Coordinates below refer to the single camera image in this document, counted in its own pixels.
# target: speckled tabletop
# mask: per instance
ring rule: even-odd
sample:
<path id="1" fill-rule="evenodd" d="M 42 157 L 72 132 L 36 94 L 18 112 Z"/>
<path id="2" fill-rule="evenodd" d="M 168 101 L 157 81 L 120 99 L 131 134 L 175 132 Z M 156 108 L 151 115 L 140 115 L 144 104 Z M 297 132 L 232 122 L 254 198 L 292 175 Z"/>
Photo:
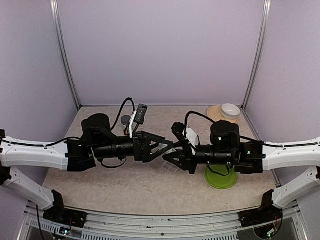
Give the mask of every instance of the speckled tabletop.
<path id="1" fill-rule="evenodd" d="M 207 109 L 203 106 L 149 106 L 144 125 L 139 130 L 176 142 L 171 132 L 172 124 L 183 123 L 188 111 L 206 114 Z M 118 110 L 118 107 L 81 108 L 67 136 L 80 137 L 81 121 L 96 113 L 107 114 L 112 125 Z M 124 114 L 131 115 L 131 107 L 125 107 Z M 188 123 L 199 135 L 201 144 L 210 143 L 210 122 L 190 116 Z M 253 138 L 242 115 L 238 125 L 241 135 Z M 123 134 L 120 121 L 113 132 Z M 106 159 L 104 163 L 116 165 L 119 160 Z M 135 162 L 129 157 L 126 164 L 116 169 L 103 168 L 98 162 L 97 167 L 85 172 L 51 168 L 43 186 L 60 192 L 66 206 L 134 215 L 208 214 L 256 207 L 261 204 L 263 193 L 275 188 L 269 171 L 239 174 L 236 184 L 225 190 L 211 187 L 205 180 L 204 171 L 205 166 L 200 165 L 194 175 L 182 170 L 172 174 L 154 162 Z"/>

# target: metal edge strip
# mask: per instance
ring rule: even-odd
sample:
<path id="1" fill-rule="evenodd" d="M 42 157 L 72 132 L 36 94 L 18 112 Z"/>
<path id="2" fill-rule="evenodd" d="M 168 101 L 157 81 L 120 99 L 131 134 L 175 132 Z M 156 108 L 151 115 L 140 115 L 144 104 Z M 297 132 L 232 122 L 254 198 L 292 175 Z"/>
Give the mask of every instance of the metal edge strip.
<path id="1" fill-rule="evenodd" d="M 293 217 L 293 221 L 295 225 L 295 230 L 299 236 L 299 240 L 308 240 L 308 228 L 301 211 L 297 214 L 296 217 Z"/>
<path id="2" fill-rule="evenodd" d="M 264 0 L 264 7 L 263 7 L 263 14 L 262 14 L 262 21 L 261 21 L 261 27 L 260 27 L 260 33 L 258 38 L 258 45 L 255 52 L 255 57 L 253 61 L 253 66 L 250 74 L 249 84 L 243 99 L 242 108 L 245 110 L 248 106 L 250 97 L 253 92 L 254 84 L 256 81 L 256 76 L 264 48 L 264 43 L 266 39 L 266 33 L 267 33 L 267 27 L 268 27 L 268 21 L 269 21 L 269 15 L 270 15 L 270 8 L 271 8 L 271 0 Z"/>
<path id="3" fill-rule="evenodd" d="M 61 26 L 60 15 L 59 15 L 58 0 L 50 0 L 50 5 L 51 5 L 51 13 L 52 13 L 52 18 L 53 18 L 53 23 L 55 26 L 55 31 L 56 31 L 56 35 L 57 35 L 57 39 L 58 39 L 58 46 L 60 49 L 61 58 L 62 58 L 67 82 L 68 82 L 68 85 L 69 85 L 69 88 L 71 91 L 74 105 L 75 105 L 77 111 L 79 111 L 82 106 L 80 103 L 79 95 L 77 93 L 74 79 L 71 74 L 71 69 L 70 69 L 70 65 L 69 65 L 69 61 L 68 61 L 68 57 L 67 57 L 67 51 L 65 48 L 64 37 L 63 37 L 62 26 Z"/>
<path id="4" fill-rule="evenodd" d="M 144 102 L 143 100 L 138 101 L 138 103 L 143 103 L 145 105 L 148 105 L 148 107 L 212 107 L 212 106 L 217 106 L 217 105 L 222 105 L 222 104 L 212 104 L 212 103 L 206 103 L 206 104 L 175 104 L 175 103 L 147 103 Z M 121 104 L 108 104 L 108 105 L 82 105 L 82 108 L 108 108 L 108 107 L 120 107 Z"/>
<path id="5" fill-rule="evenodd" d="M 73 227 L 74 231 L 83 234 L 109 235 L 116 238 L 134 239 L 204 239 L 207 236 L 231 234 L 241 230 L 251 229 L 252 227 L 242 228 L 239 222 L 238 211 L 224 213 L 200 215 L 175 216 L 143 216 L 102 213 L 86 211 L 88 213 L 87 222 L 84 228 Z M 283 211 L 284 219 L 295 217 L 300 212 L 297 203 L 292 202 Z M 37 222 L 37 212 L 33 203 L 28 203 L 25 214 Z M 58 223 L 50 222 L 40 217 L 41 223 L 63 226 Z"/>
<path id="6" fill-rule="evenodd" d="M 251 130 L 251 132 L 252 132 L 252 134 L 253 134 L 253 136 L 254 136 L 254 138 L 261 141 L 261 138 L 260 138 L 260 136 L 259 136 L 259 133 L 257 132 L 257 130 L 256 130 L 256 128 L 254 127 L 254 125 L 253 125 L 253 123 L 252 123 L 249 115 L 247 114 L 247 112 L 246 112 L 244 109 L 242 109 L 242 115 L 243 115 L 245 121 L 248 123 L 248 126 L 249 126 L 249 128 L 250 128 L 250 130 Z"/>
<path id="7" fill-rule="evenodd" d="M 27 239 L 27 235 L 30 229 L 30 225 L 27 223 L 27 216 L 24 214 L 20 219 L 18 224 L 20 226 L 15 233 L 14 239 L 15 240 L 25 240 Z"/>

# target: gray wall panel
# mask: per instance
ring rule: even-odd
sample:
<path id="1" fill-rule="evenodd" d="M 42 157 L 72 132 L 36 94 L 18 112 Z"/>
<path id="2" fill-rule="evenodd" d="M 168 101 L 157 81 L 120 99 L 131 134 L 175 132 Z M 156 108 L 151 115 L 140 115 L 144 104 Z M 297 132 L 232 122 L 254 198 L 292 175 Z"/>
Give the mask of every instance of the gray wall panel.
<path id="1" fill-rule="evenodd" d="M 59 1 L 83 105 L 240 105 L 263 0 Z"/>
<path id="2" fill-rule="evenodd" d="M 264 141 L 320 136 L 320 2 L 272 1 L 263 56 L 247 109 Z M 280 169 L 282 183 L 305 168 Z M 320 189 L 298 200 L 311 240 L 320 236 Z"/>
<path id="3" fill-rule="evenodd" d="M 0 1 L 0 128 L 8 136 L 56 141 L 76 109 L 68 88 L 50 1 Z M 21 167 L 38 183 L 47 170 Z M 0 188 L 0 239 L 12 240 L 27 200 Z"/>

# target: cylindrical motor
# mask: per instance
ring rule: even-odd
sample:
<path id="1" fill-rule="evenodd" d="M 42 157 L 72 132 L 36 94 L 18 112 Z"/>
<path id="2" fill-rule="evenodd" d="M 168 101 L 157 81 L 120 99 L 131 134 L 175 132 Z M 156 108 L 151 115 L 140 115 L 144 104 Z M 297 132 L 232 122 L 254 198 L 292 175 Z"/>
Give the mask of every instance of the cylindrical motor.
<path id="1" fill-rule="evenodd" d="M 217 121 L 211 126 L 210 141 L 215 152 L 238 150 L 240 146 L 239 126 L 228 121 Z"/>
<path id="2" fill-rule="evenodd" d="M 134 156 L 134 142 L 128 136 L 118 137 L 118 143 L 110 143 L 104 146 L 93 147 L 94 156 L 97 159 L 110 159 Z"/>
<path id="3" fill-rule="evenodd" d="M 202 165 L 231 165 L 232 155 L 229 152 L 215 152 L 212 145 L 198 145 L 196 154 L 192 156 L 197 164 Z"/>
<path id="4" fill-rule="evenodd" d="M 109 117 L 103 113 L 90 116 L 81 123 L 85 143 L 88 147 L 110 142 L 109 138 L 101 132 L 102 128 L 110 130 Z"/>

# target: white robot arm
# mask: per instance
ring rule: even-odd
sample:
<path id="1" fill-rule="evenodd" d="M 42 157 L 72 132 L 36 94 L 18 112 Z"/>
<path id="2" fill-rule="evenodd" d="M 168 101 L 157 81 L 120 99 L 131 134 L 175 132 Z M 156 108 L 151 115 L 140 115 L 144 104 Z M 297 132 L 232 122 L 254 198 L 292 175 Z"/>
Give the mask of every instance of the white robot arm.
<path id="1" fill-rule="evenodd" d="M 197 134 L 191 128 L 188 127 L 184 136 L 184 125 L 175 123 L 172 132 L 179 139 L 180 147 L 187 149 L 185 146 L 188 146 L 189 153 L 188 150 L 178 150 L 164 155 L 163 158 L 183 170 L 189 170 L 191 174 L 195 172 L 197 164 L 235 167 L 235 171 L 241 174 L 311 166 L 288 184 L 266 192 L 262 198 L 260 211 L 270 207 L 282 209 L 320 185 L 320 137 L 289 143 L 262 144 L 258 141 L 240 143 L 239 127 L 233 124 L 229 130 L 228 124 L 230 123 L 213 124 L 210 137 L 212 145 L 200 145 Z M 234 135 L 236 138 L 224 132 L 216 133 L 222 128 L 228 129 L 228 134 L 231 132 L 230 136 Z M 136 161 L 148 163 L 174 147 L 172 142 L 163 137 L 146 132 L 134 133 L 130 137 L 115 136 L 110 131 L 109 118 L 104 114 L 95 114 L 84 120 L 82 130 L 81 138 L 64 139 L 55 143 L 14 139 L 5 136 L 4 130 L 0 130 L 0 186 L 11 189 L 37 204 L 44 210 L 43 217 L 48 220 L 69 224 L 72 219 L 72 222 L 75 222 L 73 226 L 83 227 L 85 212 L 66 209 L 61 194 L 36 184 L 15 166 L 38 166 L 82 172 L 95 167 L 95 159 L 102 164 L 105 158 L 124 159 L 127 156 L 134 156 Z M 152 153 L 153 148 L 163 144 L 167 147 Z M 230 149 L 236 150 L 219 151 L 226 149 L 225 147 L 229 149 L 229 146 Z M 180 161 L 173 160 L 172 156 L 179 158 Z M 241 218 L 246 216 L 246 220 L 241 222 L 243 227 L 253 223 L 250 217 L 247 217 L 248 211 L 240 212 L 239 216 Z"/>
<path id="2" fill-rule="evenodd" d="M 96 160 L 105 168 L 104 159 L 124 160 L 134 156 L 148 163 L 173 148 L 173 142 L 148 132 L 132 131 L 132 123 L 144 123 L 147 106 L 140 104 L 130 121 L 130 136 L 116 136 L 109 117 L 95 114 L 82 121 L 81 138 L 68 137 L 58 142 L 35 142 L 8 137 L 0 130 L 0 186 L 25 197 L 44 210 L 43 217 L 53 222 L 83 228 L 86 213 L 67 209 L 55 190 L 48 190 L 27 178 L 16 166 L 47 167 L 67 172 L 83 172 L 96 167 Z"/>
<path id="3" fill-rule="evenodd" d="M 263 146 L 264 171 L 311 166 L 293 181 L 274 190 L 272 201 L 275 207 L 284 208 L 320 185 L 320 137 L 301 142 L 266 144 L 267 146 Z"/>

